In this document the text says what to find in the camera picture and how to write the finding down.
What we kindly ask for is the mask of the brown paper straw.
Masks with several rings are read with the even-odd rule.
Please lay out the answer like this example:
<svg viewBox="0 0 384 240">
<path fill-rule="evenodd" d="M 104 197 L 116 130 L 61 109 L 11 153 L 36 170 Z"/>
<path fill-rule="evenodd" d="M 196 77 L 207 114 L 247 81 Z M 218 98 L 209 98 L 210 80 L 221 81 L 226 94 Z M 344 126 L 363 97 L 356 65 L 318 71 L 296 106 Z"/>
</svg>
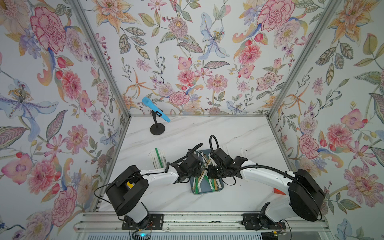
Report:
<svg viewBox="0 0 384 240">
<path fill-rule="evenodd" d="M 206 155 L 202 151 L 200 151 L 198 153 L 199 153 L 200 158 L 203 160 L 203 169 L 207 170 L 209 167 L 209 163 L 208 163 L 208 160 L 206 158 Z"/>
</svg>

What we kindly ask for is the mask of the blue-grey storage tray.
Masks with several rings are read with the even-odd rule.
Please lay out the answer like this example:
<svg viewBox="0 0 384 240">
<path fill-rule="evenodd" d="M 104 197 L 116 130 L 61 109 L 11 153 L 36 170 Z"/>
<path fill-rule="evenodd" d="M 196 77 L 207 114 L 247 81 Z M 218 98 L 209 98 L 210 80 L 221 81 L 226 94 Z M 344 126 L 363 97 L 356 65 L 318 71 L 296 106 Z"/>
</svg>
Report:
<svg viewBox="0 0 384 240">
<path fill-rule="evenodd" d="M 202 168 L 207 168 L 212 165 L 214 167 L 217 164 L 210 157 L 210 150 L 195 151 L 195 154 L 200 158 Z M 197 177 L 192 177 L 190 180 L 191 191 L 194 195 L 201 195 L 213 192 L 219 192 L 224 188 L 224 182 L 222 179 L 209 179 L 208 171 L 202 171 Z"/>
</svg>

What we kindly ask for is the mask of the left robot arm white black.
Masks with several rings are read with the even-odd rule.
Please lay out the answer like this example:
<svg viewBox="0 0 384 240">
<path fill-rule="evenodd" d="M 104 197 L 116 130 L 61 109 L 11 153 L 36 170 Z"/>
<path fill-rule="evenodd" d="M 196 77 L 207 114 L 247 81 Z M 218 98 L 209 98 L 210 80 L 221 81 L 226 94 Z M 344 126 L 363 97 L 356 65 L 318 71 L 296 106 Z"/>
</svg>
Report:
<svg viewBox="0 0 384 240">
<path fill-rule="evenodd" d="M 193 152 L 159 170 L 144 171 L 130 166 L 107 186 L 105 193 L 117 216 L 128 216 L 136 224 L 147 223 L 150 213 L 141 201 L 145 192 L 184 183 L 203 172 L 202 166 L 203 161 Z"/>
</svg>

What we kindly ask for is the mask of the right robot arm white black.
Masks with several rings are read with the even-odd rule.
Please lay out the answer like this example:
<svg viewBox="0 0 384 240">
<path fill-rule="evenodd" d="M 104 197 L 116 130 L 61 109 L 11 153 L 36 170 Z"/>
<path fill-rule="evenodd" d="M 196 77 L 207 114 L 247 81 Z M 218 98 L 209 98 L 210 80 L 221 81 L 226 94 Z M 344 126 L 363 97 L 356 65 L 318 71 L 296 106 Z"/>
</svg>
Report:
<svg viewBox="0 0 384 240">
<path fill-rule="evenodd" d="M 286 195 L 263 205 L 259 213 L 261 222 L 277 223 L 292 217 L 300 217 L 309 222 L 322 220 L 321 206 L 326 194 L 307 171 L 298 169 L 295 172 L 284 172 L 253 163 L 244 157 L 233 159 L 221 148 L 211 150 L 210 157 L 216 165 L 209 167 L 209 178 L 255 181 Z"/>
</svg>

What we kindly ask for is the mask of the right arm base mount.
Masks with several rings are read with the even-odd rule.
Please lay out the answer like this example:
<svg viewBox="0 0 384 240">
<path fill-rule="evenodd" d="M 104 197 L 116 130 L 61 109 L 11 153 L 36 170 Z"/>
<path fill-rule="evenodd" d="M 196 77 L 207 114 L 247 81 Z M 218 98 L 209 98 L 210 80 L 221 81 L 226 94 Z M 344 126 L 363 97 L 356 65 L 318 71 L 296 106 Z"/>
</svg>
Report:
<svg viewBox="0 0 384 240">
<path fill-rule="evenodd" d="M 263 214 L 243 214 L 241 225 L 245 226 L 246 230 L 285 230 L 287 227 L 284 221 L 273 222 Z"/>
</svg>

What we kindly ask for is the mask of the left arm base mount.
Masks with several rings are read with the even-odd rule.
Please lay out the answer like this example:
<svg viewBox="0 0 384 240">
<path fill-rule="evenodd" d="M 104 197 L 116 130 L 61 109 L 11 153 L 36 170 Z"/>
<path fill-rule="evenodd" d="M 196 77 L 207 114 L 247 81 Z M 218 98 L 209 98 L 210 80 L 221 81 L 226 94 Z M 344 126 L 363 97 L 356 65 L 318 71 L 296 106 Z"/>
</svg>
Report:
<svg viewBox="0 0 384 240">
<path fill-rule="evenodd" d="M 164 214 L 149 214 L 141 222 L 136 223 L 132 218 L 125 215 L 122 230 L 162 230 L 164 224 Z"/>
</svg>

